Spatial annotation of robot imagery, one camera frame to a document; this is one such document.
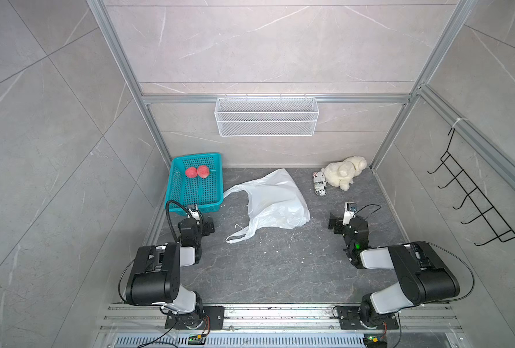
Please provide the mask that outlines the red peach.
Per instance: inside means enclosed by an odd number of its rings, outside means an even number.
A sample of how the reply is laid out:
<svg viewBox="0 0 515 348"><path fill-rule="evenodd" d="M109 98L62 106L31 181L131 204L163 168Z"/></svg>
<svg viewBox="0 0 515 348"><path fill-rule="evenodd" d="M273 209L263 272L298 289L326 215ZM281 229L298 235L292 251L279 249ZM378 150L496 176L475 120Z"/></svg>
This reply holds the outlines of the red peach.
<svg viewBox="0 0 515 348"><path fill-rule="evenodd" d="M210 169L206 165L200 165L196 169L196 173L199 176L199 178L208 178L210 175Z"/></svg>
<svg viewBox="0 0 515 348"><path fill-rule="evenodd" d="M185 175L187 178L197 178L198 177L198 171L195 167L187 168L185 171Z"/></svg>

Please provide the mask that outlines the white printed plastic bag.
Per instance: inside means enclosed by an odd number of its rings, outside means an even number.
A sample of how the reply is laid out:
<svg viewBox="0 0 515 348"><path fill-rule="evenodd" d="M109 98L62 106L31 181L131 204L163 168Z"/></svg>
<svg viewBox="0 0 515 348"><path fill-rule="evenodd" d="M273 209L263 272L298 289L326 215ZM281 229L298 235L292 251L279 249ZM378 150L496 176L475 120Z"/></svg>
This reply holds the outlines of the white printed plastic bag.
<svg viewBox="0 0 515 348"><path fill-rule="evenodd" d="M284 168L277 169L262 178L237 184L224 192L244 191L249 198L249 225L225 239L235 244L252 238L263 228L295 229L310 222L308 205L293 178Z"/></svg>

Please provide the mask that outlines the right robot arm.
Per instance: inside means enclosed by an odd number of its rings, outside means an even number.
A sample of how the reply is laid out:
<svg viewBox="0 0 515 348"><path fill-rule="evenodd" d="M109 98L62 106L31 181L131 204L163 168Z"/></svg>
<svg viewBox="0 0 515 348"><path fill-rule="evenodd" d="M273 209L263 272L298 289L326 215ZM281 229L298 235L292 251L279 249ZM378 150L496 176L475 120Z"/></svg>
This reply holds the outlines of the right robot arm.
<svg viewBox="0 0 515 348"><path fill-rule="evenodd" d="M395 284L361 300L359 320L367 329L379 327L404 308L448 300L460 293L457 278L427 242L370 247L368 222L358 215L351 219L331 215L328 229L343 236L344 252L355 268L395 271Z"/></svg>

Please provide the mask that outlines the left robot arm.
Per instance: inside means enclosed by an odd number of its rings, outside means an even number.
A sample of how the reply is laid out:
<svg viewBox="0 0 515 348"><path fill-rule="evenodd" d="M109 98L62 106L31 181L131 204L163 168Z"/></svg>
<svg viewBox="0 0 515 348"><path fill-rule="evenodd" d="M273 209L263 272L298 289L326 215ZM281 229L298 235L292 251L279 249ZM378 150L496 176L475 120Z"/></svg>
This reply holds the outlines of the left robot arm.
<svg viewBox="0 0 515 348"><path fill-rule="evenodd" d="M210 329L201 296L180 282L181 268L193 266L202 258L202 238L215 232L213 220L187 218L178 223L180 239L160 246L143 246L126 267L130 271L119 295L136 307L159 307L182 326Z"/></svg>

